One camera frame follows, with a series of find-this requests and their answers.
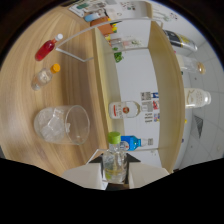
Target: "white cap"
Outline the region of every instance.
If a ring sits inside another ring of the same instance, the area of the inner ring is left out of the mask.
[[[63,35],[62,34],[58,34],[56,37],[55,37],[55,40],[56,41],[59,41],[63,38]]]

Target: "clear glass cup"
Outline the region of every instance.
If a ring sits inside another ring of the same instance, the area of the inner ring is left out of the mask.
[[[79,105],[47,107],[36,115],[34,129],[47,142],[81,145],[89,136],[90,121]]]

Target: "clear bottle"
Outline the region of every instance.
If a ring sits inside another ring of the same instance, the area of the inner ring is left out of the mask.
[[[109,150],[103,154],[105,177],[110,183],[123,183],[127,174],[127,154],[120,149],[119,132],[108,134]]]
[[[35,55],[37,61],[43,60],[55,47],[55,43],[63,38],[62,34],[58,34],[53,40],[48,40],[38,50]]]
[[[49,83],[53,77],[53,74],[60,71],[60,65],[54,64],[50,69],[43,68],[39,73],[37,73],[32,80],[33,90],[39,90],[41,87]]]
[[[184,88],[185,108],[198,108],[211,103],[211,94],[202,89]]]
[[[112,102],[109,104],[109,115],[112,119],[133,118],[147,108],[141,107],[135,101]]]
[[[197,61],[194,58],[189,58],[183,55],[176,54],[177,61],[179,63],[180,69],[187,70],[188,72],[191,73],[198,73],[198,74],[205,74],[206,69],[204,65]]]

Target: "glass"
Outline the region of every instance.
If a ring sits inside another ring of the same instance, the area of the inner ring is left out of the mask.
[[[197,88],[184,88],[185,108],[198,108],[211,103],[211,94]]]
[[[34,129],[47,142],[81,145],[89,136],[90,121],[79,105],[48,107],[36,115]]]
[[[109,150],[103,154],[103,167],[107,182],[124,182],[127,174],[127,155],[120,150],[120,144],[109,144]]]

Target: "bottle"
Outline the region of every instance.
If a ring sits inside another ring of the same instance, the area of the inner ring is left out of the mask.
[[[41,87],[49,83],[53,74],[60,71],[60,65],[54,64],[50,69],[43,68],[38,74],[36,74],[32,81],[32,88],[39,90]]]
[[[135,101],[112,102],[109,104],[109,115],[112,119],[133,118],[147,108],[140,107]]]
[[[91,21],[99,19],[99,18],[100,18],[100,15],[97,12],[93,13],[93,14],[89,14],[89,15],[84,17],[86,22],[91,22]]]
[[[173,46],[185,48],[194,52],[198,50],[194,41],[188,39],[187,37],[168,30],[163,31]]]
[[[198,108],[211,103],[211,94],[202,89],[184,88],[185,108]]]
[[[138,147],[153,145],[153,139],[138,139],[135,136],[121,136],[120,148],[122,150],[134,151]]]
[[[43,46],[38,50],[35,55],[37,61],[44,59],[55,47],[55,43],[63,38],[62,34],[58,34],[53,40],[48,40],[43,44]]]
[[[121,40],[121,38],[117,38],[117,39],[110,40],[110,43],[112,45],[113,44],[120,44],[120,43],[122,43],[122,40]]]
[[[103,154],[105,177],[110,183],[122,183],[127,174],[127,154],[120,149],[119,132],[108,134],[109,150]]]
[[[205,74],[206,69],[204,65],[196,59],[179,54],[176,54],[176,57],[181,70],[186,70],[191,73]]]

